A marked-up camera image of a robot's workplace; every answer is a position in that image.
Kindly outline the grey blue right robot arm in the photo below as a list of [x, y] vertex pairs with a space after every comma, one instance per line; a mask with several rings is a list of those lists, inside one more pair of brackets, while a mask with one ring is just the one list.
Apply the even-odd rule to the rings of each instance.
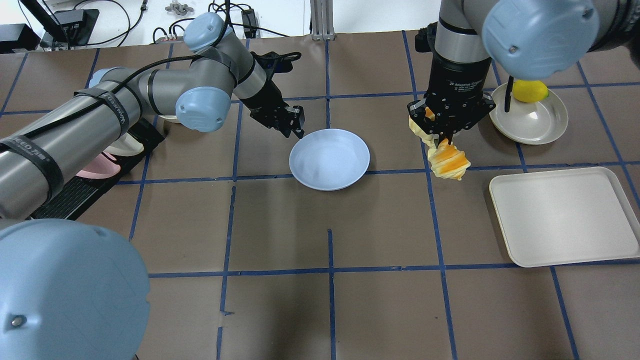
[[587, 53], [626, 47], [639, 64], [637, 0], [443, 0], [414, 38], [432, 54], [429, 84], [407, 105], [410, 130], [452, 143], [490, 112], [514, 113], [515, 84], [562, 72]]

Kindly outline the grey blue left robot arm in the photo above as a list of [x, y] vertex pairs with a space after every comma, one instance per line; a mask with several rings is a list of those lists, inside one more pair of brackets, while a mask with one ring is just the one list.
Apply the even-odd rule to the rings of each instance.
[[141, 255], [118, 232], [71, 219], [29, 219], [144, 116], [173, 116], [190, 130], [219, 130], [235, 96], [266, 128], [304, 136], [304, 112], [284, 102], [274, 73], [299, 52], [257, 55], [217, 13], [183, 34], [187, 70], [94, 73], [46, 116], [1, 140], [1, 358], [132, 360], [150, 315]]

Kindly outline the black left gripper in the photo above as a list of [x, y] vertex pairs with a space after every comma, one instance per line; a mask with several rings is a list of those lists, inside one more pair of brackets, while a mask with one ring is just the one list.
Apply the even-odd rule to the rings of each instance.
[[242, 83], [238, 85], [238, 98], [249, 109], [250, 117], [266, 128], [292, 132], [298, 139], [304, 137], [304, 108], [286, 103], [274, 82]]

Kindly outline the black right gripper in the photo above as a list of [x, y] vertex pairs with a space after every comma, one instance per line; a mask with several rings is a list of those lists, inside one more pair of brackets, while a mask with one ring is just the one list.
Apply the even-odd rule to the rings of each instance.
[[470, 130], [496, 108], [483, 91], [491, 63], [490, 58], [458, 63], [433, 53], [427, 91], [407, 105], [410, 123], [439, 136], [439, 146], [453, 146], [455, 134]]

